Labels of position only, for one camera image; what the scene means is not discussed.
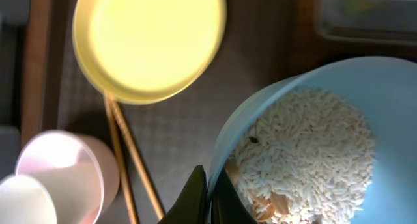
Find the pair of chopsticks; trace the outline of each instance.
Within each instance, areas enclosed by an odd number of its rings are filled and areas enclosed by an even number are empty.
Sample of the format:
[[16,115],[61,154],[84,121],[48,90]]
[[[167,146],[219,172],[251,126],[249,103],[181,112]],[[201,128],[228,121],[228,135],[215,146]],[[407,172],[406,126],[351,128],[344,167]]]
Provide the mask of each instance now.
[[132,138],[129,127],[124,119],[122,111],[118,103],[110,96],[104,96],[104,103],[106,107],[106,115],[109,123],[109,130],[111,134],[111,140],[113,144],[113,149],[115,151],[117,164],[119,166],[119,171],[121,175],[121,184],[124,193],[124,198],[126,200],[126,206],[128,208],[129,218],[131,224],[139,224],[139,218],[137,216],[137,210],[135,205],[135,200],[132,193],[132,187],[129,182],[128,172],[126,170],[126,164],[124,162],[122,147],[119,139],[119,133],[117,131],[117,125],[119,126],[126,146],[128,148],[129,154],[133,159],[133,163],[139,172],[142,183],[146,189],[146,192],[151,200],[152,206],[161,220],[164,215],[164,208],[162,207],[161,201],[157,195],[157,192],[152,185],[150,176],[144,166],[143,159],[141,158],[139,151],[135,145],[135,141]]

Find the light blue bowl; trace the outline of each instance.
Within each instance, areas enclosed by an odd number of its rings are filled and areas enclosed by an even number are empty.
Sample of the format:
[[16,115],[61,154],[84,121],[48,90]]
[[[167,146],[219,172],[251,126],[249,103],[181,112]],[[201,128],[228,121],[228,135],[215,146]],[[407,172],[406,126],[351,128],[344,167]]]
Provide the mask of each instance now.
[[262,112],[295,87],[332,91],[365,115],[375,137],[373,183],[352,224],[417,223],[417,64],[361,57],[328,64],[250,96],[229,117],[212,157],[208,197],[226,159]]

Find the yellow plate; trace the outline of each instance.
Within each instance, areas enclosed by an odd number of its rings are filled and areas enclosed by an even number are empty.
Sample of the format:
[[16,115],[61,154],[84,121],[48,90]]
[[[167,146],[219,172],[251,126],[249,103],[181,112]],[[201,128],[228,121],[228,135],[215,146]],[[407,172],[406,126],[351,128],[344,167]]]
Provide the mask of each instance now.
[[225,0],[78,0],[72,26],[88,80],[122,102],[150,104],[204,72],[222,39]]

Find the mound of rice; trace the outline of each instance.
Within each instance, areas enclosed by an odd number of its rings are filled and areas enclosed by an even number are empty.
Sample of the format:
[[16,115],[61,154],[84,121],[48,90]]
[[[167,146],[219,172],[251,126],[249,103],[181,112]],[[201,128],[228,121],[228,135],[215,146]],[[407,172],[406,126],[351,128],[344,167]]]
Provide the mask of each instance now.
[[265,223],[350,223],[371,183],[374,141],[360,112],[330,92],[291,91],[272,104],[231,153],[242,203],[255,219],[271,194],[285,195],[289,214]]

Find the dark speck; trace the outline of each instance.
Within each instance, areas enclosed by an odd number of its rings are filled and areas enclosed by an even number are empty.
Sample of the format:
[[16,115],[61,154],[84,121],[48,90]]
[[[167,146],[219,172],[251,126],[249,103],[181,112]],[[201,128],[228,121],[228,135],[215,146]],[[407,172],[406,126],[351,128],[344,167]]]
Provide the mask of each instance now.
[[252,136],[249,136],[249,140],[250,140],[252,143],[259,143],[259,140],[258,140],[257,138],[255,138],[255,137],[252,137]]

